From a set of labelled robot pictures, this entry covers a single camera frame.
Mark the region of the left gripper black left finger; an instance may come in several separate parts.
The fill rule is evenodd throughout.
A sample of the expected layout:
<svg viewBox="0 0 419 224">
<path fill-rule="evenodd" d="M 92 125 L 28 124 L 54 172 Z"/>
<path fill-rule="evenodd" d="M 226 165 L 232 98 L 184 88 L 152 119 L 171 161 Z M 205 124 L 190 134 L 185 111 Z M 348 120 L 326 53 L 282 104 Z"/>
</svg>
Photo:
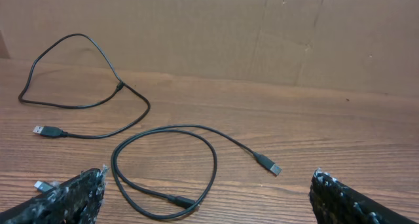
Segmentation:
<svg viewBox="0 0 419 224">
<path fill-rule="evenodd" d="M 63 183 L 37 181 L 39 195 L 1 212 L 1 224 L 95 223 L 108 167 L 91 168 Z"/>
</svg>

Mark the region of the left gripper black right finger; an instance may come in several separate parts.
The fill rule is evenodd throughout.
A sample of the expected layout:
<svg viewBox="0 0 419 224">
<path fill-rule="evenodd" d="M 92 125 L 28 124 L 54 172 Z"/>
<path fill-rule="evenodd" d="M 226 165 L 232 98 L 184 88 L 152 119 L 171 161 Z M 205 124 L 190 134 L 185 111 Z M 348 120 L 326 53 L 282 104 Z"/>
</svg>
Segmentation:
<svg viewBox="0 0 419 224">
<path fill-rule="evenodd" d="M 321 168 L 312 175 L 309 198 L 319 224 L 416 224 L 339 182 Z"/>
</svg>

